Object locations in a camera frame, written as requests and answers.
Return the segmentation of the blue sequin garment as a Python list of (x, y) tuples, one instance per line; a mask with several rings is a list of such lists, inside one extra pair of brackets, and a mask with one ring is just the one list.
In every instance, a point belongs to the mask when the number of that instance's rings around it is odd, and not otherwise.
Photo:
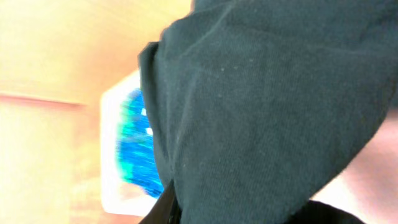
[(159, 198), (164, 187), (155, 165), (153, 133), (142, 91), (131, 91), (120, 106), (116, 135), (116, 165), (119, 177)]

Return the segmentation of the black garment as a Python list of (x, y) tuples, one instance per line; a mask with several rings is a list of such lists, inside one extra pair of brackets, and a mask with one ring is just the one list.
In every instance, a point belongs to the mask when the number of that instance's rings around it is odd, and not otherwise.
[(385, 120), (397, 1), (195, 1), (139, 68), (180, 224), (286, 223)]

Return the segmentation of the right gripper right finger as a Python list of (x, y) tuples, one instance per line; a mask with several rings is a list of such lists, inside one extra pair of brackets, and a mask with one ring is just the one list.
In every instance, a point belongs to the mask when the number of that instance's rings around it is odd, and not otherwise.
[(285, 224), (364, 224), (364, 222), (331, 205), (310, 200)]

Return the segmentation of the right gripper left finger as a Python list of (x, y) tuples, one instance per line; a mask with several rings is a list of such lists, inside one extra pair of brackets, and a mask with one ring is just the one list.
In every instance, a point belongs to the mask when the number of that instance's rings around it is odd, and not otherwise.
[(175, 193), (174, 181), (171, 180), (150, 212), (139, 224), (180, 224), (181, 215), (182, 210)]

